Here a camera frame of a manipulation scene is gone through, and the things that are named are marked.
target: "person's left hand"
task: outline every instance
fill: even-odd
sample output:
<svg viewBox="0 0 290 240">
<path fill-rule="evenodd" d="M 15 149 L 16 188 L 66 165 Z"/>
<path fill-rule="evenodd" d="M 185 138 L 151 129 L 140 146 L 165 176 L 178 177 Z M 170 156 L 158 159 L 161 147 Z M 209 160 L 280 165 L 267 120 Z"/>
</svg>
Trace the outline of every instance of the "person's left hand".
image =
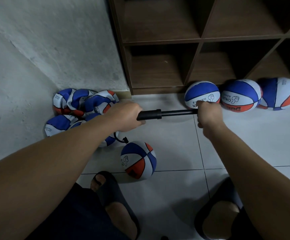
<svg viewBox="0 0 290 240">
<path fill-rule="evenodd" d="M 146 121 L 136 120 L 142 110 L 137 103 L 131 101 L 119 102 L 114 104 L 104 116 L 115 123 L 115 131 L 127 132 L 146 123 Z"/>
</svg>

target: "white wall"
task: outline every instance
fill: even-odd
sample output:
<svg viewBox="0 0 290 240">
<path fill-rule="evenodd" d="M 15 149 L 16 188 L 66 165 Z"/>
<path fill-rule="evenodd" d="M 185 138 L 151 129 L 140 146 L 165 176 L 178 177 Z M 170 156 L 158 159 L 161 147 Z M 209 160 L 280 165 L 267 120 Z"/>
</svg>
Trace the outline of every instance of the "white wall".
<svg viewBox="0 0 290 240">
<path fill-rule="evenodd" d="M 0 159 L 43 139 L 58 89 L 0 36 Z"/>
<path fill-rule="evenodd" d="M 59 88 L 129 90 L 105 0 L 0 0 L 0 32 Z"/>
</svg>

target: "toe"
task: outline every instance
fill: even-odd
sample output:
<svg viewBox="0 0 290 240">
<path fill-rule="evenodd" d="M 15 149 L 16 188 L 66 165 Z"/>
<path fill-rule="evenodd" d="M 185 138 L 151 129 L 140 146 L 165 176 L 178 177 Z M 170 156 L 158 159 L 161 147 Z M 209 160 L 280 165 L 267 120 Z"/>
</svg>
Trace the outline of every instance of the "toe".
<svg viewBox="0 0 290 240">
<path fill-rule="evenodd" d="M 106 178 L 103 175 L 97 174 L 95 178 L 98 182 L 100 182 L 100 185 L 94 179 L 91 181 L 91 190 L 94 192 L 96 192 L 99 187 L 106 182 Z"/>
</svg>

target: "brown cubby shelf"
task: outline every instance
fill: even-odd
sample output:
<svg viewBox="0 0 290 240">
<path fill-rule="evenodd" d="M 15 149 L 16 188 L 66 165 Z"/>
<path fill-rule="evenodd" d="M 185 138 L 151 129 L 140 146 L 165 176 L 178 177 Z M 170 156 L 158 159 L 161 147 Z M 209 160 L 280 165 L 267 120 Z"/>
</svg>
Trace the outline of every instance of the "brown cubby shelf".
<svg viewBox="0 0 290 240">
<path fill-rule="evenodd" d="M 290 0 L 109 0 L 132 94 L 290 77 Z"/>
</svg>

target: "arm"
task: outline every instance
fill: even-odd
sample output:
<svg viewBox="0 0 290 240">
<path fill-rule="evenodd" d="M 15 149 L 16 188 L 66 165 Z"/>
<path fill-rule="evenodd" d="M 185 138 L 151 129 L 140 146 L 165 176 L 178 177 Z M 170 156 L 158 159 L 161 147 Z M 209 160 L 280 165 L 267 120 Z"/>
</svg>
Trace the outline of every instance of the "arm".
<svg viewBox="0 0 290 240">
<path fill-rule="evenodd" d="M 227 128 L 219 104 L 198 101 L 197 106 L 199 127 L 221 158 L 255 228 L 266 240 L 290 239 L 290 180 Z"/>
<path fill-rule="evenodd" d="M 36 142 L 0 161 L 0 239 L 26 238 L 69 192 L 99 144 L 137 121 L 138 104 L 118 103 L 105 115 Z"/>
</svg>

